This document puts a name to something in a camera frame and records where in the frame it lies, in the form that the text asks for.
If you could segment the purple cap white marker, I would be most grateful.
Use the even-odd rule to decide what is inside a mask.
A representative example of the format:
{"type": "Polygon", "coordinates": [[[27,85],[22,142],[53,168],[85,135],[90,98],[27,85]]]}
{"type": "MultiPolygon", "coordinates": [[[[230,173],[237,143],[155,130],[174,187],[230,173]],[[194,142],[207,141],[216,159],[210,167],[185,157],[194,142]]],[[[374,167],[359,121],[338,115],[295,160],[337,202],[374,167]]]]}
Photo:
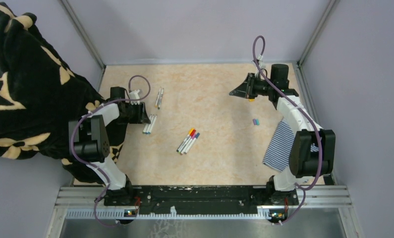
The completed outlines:
{"type": "Polygon", "coordinates": [[[151,116],[150,116],[151,122],[147,125],[147,127],[146,127],[146,129],[145,129],[145,131],[144,131],[145,134],[149,134],[149,133],[150,133],[150,127],[151,127],[152,124],[154,123],[155,117],[156,117],[156,115],[151,115],[151,116]]]}

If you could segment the green end white marker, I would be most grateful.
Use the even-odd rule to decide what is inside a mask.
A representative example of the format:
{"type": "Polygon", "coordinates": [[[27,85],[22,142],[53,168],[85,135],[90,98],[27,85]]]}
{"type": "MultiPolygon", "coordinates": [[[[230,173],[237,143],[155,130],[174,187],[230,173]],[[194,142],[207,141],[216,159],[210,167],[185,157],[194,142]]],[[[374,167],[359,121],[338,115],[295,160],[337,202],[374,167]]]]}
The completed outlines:
{"type": "Polygon", "coordinates": [[[159,101],[158,101],[158,105],[157,105],[158,110],[161,109],[163,96],[164,96],[164,88],[161,89],[161,93],[160,93],[160,96],[159,96],[159,101]]]}

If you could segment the orange cap white marker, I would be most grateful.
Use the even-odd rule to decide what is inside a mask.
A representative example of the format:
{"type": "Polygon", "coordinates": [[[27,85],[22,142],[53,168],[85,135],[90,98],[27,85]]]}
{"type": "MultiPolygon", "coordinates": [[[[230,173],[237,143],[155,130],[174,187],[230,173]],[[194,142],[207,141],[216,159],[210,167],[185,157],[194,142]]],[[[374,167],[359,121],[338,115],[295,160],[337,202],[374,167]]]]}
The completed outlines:
{"type": "Polygon", "coordinates": [[[190,131],[188,132],[187,136],[184,138],[184,140],[182,141],[182,143],[180,144],[180,146],[178,147],[178,149],[176,150],[178,153],[180,152],[180,150],[183,148],[183,146],[185,145],[185,143],[187,142],[187,140],[190,138],[191,133],[195,130],[195,128],[191,128],[190,131]]]}

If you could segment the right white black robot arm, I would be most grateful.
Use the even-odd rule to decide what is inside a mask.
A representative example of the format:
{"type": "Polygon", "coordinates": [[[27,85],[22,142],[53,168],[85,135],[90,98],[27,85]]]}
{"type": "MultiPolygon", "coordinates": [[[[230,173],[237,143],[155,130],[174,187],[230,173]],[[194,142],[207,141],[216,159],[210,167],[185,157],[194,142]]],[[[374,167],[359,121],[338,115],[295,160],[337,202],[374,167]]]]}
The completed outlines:
{"type": "Polygon", "coordinates": [[[289,86],[288,73],[286,64],[273,64],[270,77],[266,76],[265,69],[259,68],[256,73],[248,73],[229,93],[248,100],[268,97],[290,130],[287,139],[290,148],[285,155],[287,165],[266,183],[266,199],[271,204],[288,200],[299,185],[310,178],[317,182],[334,168],[336,135],[331,129],[322,128],[308,114],[297,91],[289,86]]]}

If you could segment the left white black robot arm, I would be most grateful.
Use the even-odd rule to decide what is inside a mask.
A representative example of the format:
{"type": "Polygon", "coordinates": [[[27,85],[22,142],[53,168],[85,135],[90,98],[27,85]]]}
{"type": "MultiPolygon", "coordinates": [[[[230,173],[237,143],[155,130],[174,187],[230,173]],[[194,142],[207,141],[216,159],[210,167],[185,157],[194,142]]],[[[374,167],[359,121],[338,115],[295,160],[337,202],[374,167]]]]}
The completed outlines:
{"type": "Polygon", "coordinates": [[[68,123],[69,152],[106,186],[101,199],[106,206],[132,205],[135,191],[128,176],[116,166],[113,156],[119,149],[110,145],[107,127],[150,122],[141,90],[112,87],[110,98],[81,119],[68,123]]]}

